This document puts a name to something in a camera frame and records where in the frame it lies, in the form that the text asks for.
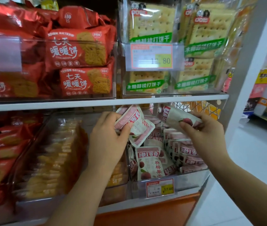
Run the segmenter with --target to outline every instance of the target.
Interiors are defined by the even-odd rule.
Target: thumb
[[[194,129],[191,125],[185,123],[185,122],[180,122],[181,128],[184,130],[184,132],[192,139],[196,132],[198,132],[196,129]]]
[[[132,126],[133,126],[133,123],[129,122],[127,125],[123,127],[121,134],[118,138],[119,141],[121,141],[122,143],[127,142]]]

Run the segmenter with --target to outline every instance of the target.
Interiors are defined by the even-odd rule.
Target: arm
[[[267,184],[237,166],[226,149],[223,126],[206,114],[199,130],[181,122],[181,127],[211,173],[253,225],[267,225]]]
[[[102,113],[90,135],[88,166],[46,226],[94,225],[102,194],[124,152],[132,127],[127,124],[118,136],[114,123],[120,116],[114,112]]]

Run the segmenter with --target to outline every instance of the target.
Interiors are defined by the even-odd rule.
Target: price tag holder
[[[174,194],[174,180],[165,179],[165,180],[158,180],[154,182],[146,182],[146,196],[147,198],[150,197],[157,197],[167,194]]]
[[[172,44],[130,44],[132,70],[173,69]]]

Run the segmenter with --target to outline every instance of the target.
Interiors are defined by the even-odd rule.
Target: person's right hand
[[[193,146],[203,161],[209,167],[221,161],[228,161],[230,157],[222,124],[204,113],[191,112],[191,114],[203,121],[198,130],[184,122],[180,122],[180,126],[192,140]]]

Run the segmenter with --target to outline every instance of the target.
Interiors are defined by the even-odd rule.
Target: forearm
[[[267,184],[230,159],[220,164],[209,165],[209,168],[253,225],[267,225]]]
[[[93,225],[110,176],[108,170],[87,167],[46,225]]]

